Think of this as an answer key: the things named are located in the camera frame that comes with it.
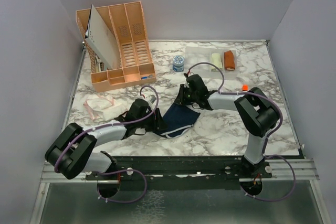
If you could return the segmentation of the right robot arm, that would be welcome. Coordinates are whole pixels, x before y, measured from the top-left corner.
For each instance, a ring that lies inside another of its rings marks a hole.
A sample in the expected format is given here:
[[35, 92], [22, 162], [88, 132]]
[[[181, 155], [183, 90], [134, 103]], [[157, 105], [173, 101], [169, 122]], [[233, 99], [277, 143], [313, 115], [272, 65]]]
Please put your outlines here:
[[184, 76], [186, 83], [180, 85], [174, 101], [176, 104], [197, 104], [209, 111], [230, 110], [239, 113], [249, 133], [247, 148], [241, 159], [241, 171], [246, 177], [254, 177], [265, 161], [268, 136], [276, 128], [276, 123], [283, 121], [281, 110], [258, 87], [237, 93], [209, 91], [199, 75]]

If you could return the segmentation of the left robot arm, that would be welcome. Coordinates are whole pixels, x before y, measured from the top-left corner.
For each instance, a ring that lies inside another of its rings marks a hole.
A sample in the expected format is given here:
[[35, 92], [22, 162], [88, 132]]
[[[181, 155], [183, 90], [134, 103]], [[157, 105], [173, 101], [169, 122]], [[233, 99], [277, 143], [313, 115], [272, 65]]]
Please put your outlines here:
[[126, 139], [137, 129], [156, 132], [167, 129], [159, 108], [153, 101], [136, 99], [129, 110], [104, 125], [84, 129], [70, 123], [45, 153], [45, 160], [54, 171], [73, 179], [82, 172], [98, 172], [104, 179], [115, 175], [113, 158], [106, 152], [94, 153], [93, 149], [111, 141]]

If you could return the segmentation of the navy blue underwear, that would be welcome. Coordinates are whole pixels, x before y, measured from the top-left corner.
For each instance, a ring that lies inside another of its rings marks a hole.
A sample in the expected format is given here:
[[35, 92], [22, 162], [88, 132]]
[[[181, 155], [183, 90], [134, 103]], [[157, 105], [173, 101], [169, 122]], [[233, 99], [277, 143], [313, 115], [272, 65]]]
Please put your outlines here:
[[199, 116], [200, 113], [186, 106], [173, 103], [163, 115], [166, 128], [155, 130], [153, 133], [164, 138], [180, 137], [194, 126]]

